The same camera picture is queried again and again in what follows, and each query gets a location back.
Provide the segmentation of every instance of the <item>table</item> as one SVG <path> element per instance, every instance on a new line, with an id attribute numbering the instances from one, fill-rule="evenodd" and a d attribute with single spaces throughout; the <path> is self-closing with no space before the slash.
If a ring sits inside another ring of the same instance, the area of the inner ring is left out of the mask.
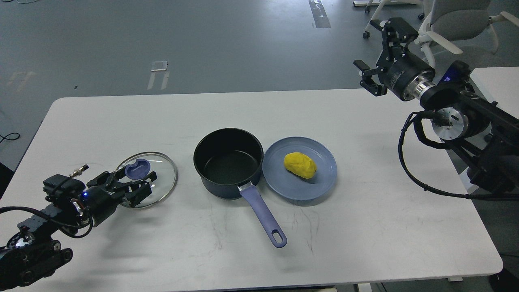
<path id="1" fill-rule="evenodd" d="M 164 202 L 120 207 L 86 238 L 56 233 L 73 260 L 20 291 L 228 290 L 499 272 L 501 258 L 471 201 L 424 192 L 401 169 L 397 141 L 413 110 L 420 110 L 417 101 L 364 89 L 59 99 L 0 205 L 44 208 L 47 177 L 86 163 L 90 169 L 79 177 L 86 182 L 143 151 L 170 156 L 179 178 Z M 258 184 L 288 238 L 282 249 L 272 246 L 244 200 L 211 195 L 194 169 L 199 140 L 224 127 L 250 131 L 265 150 L 281 138 L 305 136 L 335 156 L 336 186 L 318 205 L 293 205 L 264 180 Z M 408 136 L 411 172 L 463 192 L 447 154 Z M 2 215 L 0 241 L 27 217 Z"/>

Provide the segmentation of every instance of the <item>chair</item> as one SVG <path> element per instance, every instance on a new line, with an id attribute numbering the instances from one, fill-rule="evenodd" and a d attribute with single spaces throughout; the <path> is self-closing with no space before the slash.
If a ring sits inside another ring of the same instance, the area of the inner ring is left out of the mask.
<path id="1" fill-rule="evenodd" d="M 371 16 L 371 20 L 373 19 L 377 19 L 378 15 L 380 14 L 380 11 L 382 10 L 382 7 L 384 7 L 384 5 L 388 5 L 388 4 L 416 4 L 416 5 L 422 5 L 422 2 L 423 0 L 380 0 L 380 4 L 378 4 L 377 6 L 377 9 L 375 10 L 375 12 L 373 13 L 373 15 Z M 365 9 L 365 12 L 366 13 L 370 13 L 371 11 L 371 4 L 373 3 L 373 0 L 369 0 L 367 5 L 366 5 L 366 9 Z M 418 19 L 423 19 L 424 18 L 424 15 L 427 15 L 424 13 L 421 13 L 418 15 Z M 370 37 L 370 29 L 371 29 L 371 25 L 370 23 L 368 22 L 367 25 L 366 25 L 366 28 L 364 29 L 364 33 L 362 34 L 362 37 L 363 38 L 369 38 Z"/>
<path id="2" fill-rule="evenodd" d="M 519 19 L 508 12 L 501 12 L 489 17 L 487 12 L 489 4 L 490 0 L 424 0 L 424 10 L 430 9 L 430 13 L 426 11 L 427 16 L 418 30 L 418 38 L 415 43 L 421 47 L 431 67 L 436 68 L 437 65 L 435 55 L 431 50 L 433 44 L 438 44 L 448 52 L 459 55 L 463 53 L 463 50 L 452 41 L 472 39 L 484 30 L 490 33 L 493 42 L 492 55 L 497 52 L 499 40 L 492 24 L 509 20 L 519 26 Z M 467 55 L 479 56 L 481 59 L 483 59 L 482 54 L 488 52 L 477 46 L 470 46 L 466 48 L 466 51 L 471 52 Z M 472 63 L 472 67 L 481 67 L 474 64 L 475 62 L 468 63 Z"/>

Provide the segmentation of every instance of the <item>yellow object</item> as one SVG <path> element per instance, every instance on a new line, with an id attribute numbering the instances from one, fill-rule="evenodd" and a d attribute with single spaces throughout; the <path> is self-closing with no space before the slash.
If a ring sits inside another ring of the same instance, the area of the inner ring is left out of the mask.
<path id="1" fill-rule="evenodd" d="M 285 155 L 283 164 L 293 174 L 306 179 L 312 178 L 317 171 L 316 163 L 301 152 L 292 152 Z"/>

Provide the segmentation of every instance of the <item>blue pan handle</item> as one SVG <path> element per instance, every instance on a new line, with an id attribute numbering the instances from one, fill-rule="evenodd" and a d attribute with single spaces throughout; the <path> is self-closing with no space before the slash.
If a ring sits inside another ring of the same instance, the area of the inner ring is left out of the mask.
<path id="1" fill-rule="evenodd" d="M 240 190 L 240 195 L 244 197 L 247 202 L 249 202 L 249 205 L 251 205 L 254 213 L 256 213 L 256 216 L 261 222 L 263 229 L 265 229 L 265 232 L 267 232 L 268 238 L 270 238 L 272 244 L 274 244 L 274 246 L 277 248 L 285 246 L 286 236 L 265 204 L 265 201 L 261 198 L 256 186 L 251 182 L 248 182 L 239 186 L 238 189 Z M 274 234 L 276 233 L 281 238 L 281 242 L 278 242 L 274 237 Z"/>

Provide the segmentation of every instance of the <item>plate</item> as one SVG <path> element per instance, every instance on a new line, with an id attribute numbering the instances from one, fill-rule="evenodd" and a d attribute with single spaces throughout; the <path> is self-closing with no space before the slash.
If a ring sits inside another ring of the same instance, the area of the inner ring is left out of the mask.
<path id="1" fill-rule="evenodd" d="M 285 168 L 285 155 L 292 152 L 301 152 L 316 163 L 317 171 L 311 179 L 301 178 Z M 305 137 L 288 137 L 272 144 L 265 153 L 263 176 L 270 188 L 281 196 L 309 201 L 326 194 L 333 187 L 337 164 L 323 144 Z"/>

